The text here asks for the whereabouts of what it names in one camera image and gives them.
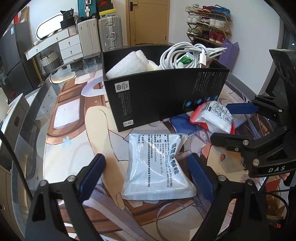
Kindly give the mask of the person's right hand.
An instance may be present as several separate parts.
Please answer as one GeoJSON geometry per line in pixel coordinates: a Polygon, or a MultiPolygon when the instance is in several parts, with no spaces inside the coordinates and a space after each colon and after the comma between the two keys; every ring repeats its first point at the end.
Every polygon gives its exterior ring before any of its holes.
{"type": "Polygon", "coordinates": [[[290,175],[290,173],[284,173],[284,174],[280,174],[279,177],[280,177],[283,181],[285,181],[285,180],[287,180],[287,178],[289,177],[289,175],[290,175]]]}

